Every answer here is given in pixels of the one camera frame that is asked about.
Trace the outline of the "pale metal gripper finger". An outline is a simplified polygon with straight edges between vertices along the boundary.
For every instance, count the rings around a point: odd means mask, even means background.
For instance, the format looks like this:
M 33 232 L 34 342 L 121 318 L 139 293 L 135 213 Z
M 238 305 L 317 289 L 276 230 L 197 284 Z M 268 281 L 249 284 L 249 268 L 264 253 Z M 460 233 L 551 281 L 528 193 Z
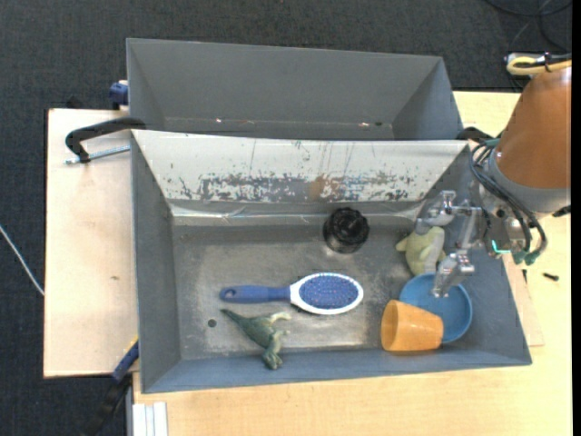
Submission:
M 437 298 L 446 297 L 452 287 L 460 285 L 474 273 L 475 266 L 467 250 L 450 253 L 438 265 L 431 293 Z
M 426 200 L 414 225 L 417 234 L 426 234 L 433 227 L 444 227 L 454 219 L 453 203 L 456 192 L 444 190 L 435 197 Z

